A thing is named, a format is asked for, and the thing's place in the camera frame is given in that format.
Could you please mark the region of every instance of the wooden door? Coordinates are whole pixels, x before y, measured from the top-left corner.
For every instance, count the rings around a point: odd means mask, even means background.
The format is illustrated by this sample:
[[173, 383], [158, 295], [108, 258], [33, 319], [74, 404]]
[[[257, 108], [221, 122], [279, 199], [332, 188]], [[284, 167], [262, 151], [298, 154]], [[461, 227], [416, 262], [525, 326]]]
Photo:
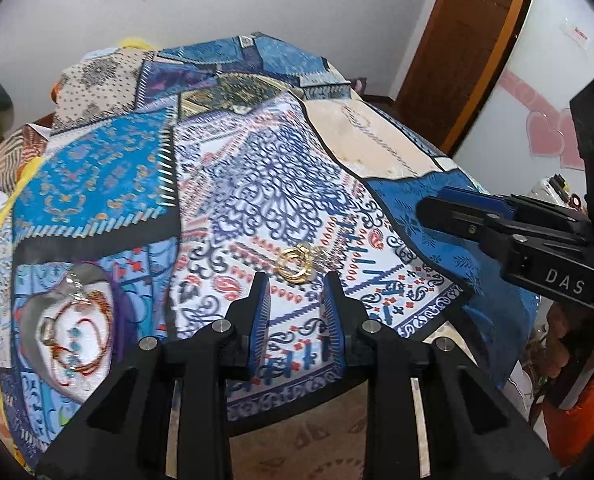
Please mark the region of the wooden door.
[[452, 151], [501, 66], [523, 3], [437, 0], [395, 105], [406, 126]]

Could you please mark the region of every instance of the wall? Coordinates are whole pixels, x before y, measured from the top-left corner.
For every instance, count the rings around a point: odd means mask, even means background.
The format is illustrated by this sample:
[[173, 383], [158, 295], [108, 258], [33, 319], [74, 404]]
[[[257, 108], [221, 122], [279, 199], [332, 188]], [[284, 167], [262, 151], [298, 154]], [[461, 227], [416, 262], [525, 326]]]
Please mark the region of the wall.
[[533, 0], [505, 72], [455, 161], [494, 194], [525, 194], [560, 173], [583, 196], [585, 175], [573, 169], [581, 161], [568, 108], [593, 78], [594, 9], [588, 0]]
[[389, 96], [396, 100], [397, 95], [399, 95], [399, 91], [401, 90], [401, 86], [404, 84], [404, 80], [408, 75], [408, 70], [410, 69], [410, 65], [415, 58], [415, 54], [417, 53], [417, 48], [419, 47], [419, 43], [421, 42], [421, 38], [426, 31], [426, 25], [428, 24], [428, 20], [430, 19], [430, 15], [433, 12], [433, 7], [435, 6], [436, 0], [424, 0], [424, 5], [421, 8], [421, 12], [419, 13], [419, 17], [417, 18], [417, 24], [413, 30], [413, 33], [410, 36], [410, 41], [408, 41], [408, 47], [406, 49], [406, 53], [404, 54], [404, 59], [401, 61], [399, 65], [399, 70], [397, 70], [397, 75], [392, 82], [391, 91], [389, 92]]
[[61, 70], [88, 51], [141, 36], [156, 46], [260, 30], [367, 76], [388, 94], [424, 0], [4, 0], [0, 82], [14, 102], [12, 125], [53, 109]]

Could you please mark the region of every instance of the gold ring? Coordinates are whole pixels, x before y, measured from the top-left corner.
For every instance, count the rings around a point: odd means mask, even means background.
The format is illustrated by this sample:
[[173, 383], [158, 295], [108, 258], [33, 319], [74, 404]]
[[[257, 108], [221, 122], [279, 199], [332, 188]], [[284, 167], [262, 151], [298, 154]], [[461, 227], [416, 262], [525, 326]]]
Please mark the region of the gold ring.
[[[298, 260], [301, 263], [301, 269], [295, 273], [290, 272], [285, 266], [292, 260]], [[311, 275], [311, 272], [312, 264], [308, 254], [305, 251], [302, 251], [300, 248], [291, 247], [289, 249], [284, 249], [281, 253], [279, 253], [279, 257], [277, 258], [277, 274], [279, 274], [287, 282], [293, 283], [295, 285], [306, 283], [306, 280]]]

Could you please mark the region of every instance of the striped fabric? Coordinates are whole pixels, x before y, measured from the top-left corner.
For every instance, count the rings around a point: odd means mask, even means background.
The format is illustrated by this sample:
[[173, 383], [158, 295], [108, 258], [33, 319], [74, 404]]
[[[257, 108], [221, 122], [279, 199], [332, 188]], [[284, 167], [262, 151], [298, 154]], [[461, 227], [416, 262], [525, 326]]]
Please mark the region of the striped fabric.
[[23, 147], [22, 128], [0, 144], [0, 189], [9, 195], [17, 183], [17, 170], [20, 166]]

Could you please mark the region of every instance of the silver bolt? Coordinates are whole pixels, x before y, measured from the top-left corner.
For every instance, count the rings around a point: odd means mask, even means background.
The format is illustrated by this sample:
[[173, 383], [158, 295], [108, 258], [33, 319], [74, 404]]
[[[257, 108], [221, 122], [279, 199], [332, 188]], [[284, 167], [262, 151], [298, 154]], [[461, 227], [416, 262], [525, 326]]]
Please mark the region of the silver bolt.
[[218, 319], [217, 321], [213, 321], [213, 324], [211, 326], [213, 327], [213, 330], [215, 330], [215, 332], [219, 332], [221, 334], [230, 330], [232, 324], [227, 319]]
[[379, 321], [375, 321], [374, 319], [367, 319], [362, 323], [362, 329], [369, 334], [375, 334], [381, 330], [381, 323]]
[[157, 345], [157, 338], [153, 337], [152, 335], [148, 335], [146, 337], [142, 337], [141, 339], [139, 339], [139, 348], [147, 352], [155, 348], [155, 346]]
[[455, 341], [449, 337], [438, 337], [435, 339], [435, 346], [437, 346], [437, 348], [439, 348], [442, 352], [450, 352], [455, 348]]

